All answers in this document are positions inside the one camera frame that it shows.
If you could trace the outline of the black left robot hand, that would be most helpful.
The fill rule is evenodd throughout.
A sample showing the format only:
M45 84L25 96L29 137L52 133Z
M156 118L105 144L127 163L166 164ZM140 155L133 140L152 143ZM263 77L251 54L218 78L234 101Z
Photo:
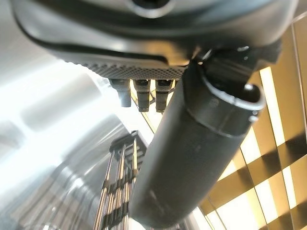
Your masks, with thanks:
M160 125L147 148L129 215L163 229L185 218L223 173L266 104L254 72L275 63L296 0L12 0L34 43L108 78L129 107Z

